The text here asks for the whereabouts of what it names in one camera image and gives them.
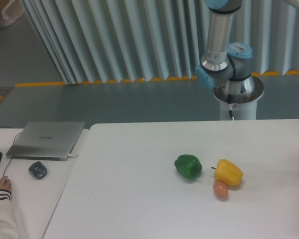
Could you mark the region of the person's hand on mouse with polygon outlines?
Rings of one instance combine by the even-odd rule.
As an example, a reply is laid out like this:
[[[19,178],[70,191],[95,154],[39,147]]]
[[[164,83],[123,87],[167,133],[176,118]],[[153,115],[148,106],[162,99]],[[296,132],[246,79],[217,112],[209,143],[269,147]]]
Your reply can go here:
[[[0,194],[12,195],[11,180],[7,176],[4,176],[0,179]]]

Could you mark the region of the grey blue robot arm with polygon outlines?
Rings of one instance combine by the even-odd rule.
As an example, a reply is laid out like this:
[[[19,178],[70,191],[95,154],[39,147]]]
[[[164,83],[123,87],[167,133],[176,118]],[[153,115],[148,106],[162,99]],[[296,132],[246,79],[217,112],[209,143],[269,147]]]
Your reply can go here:
[[[299,0],[207,0],[209,27],[195,73],[211,88],[249,73],[299,71]]]

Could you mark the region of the white striped sleeve forearm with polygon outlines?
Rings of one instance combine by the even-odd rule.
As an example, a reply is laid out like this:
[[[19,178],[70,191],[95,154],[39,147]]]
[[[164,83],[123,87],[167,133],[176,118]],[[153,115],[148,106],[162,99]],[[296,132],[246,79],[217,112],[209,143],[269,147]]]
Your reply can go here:
[[[0,189],[0,239],[19,239],[11,192]]]

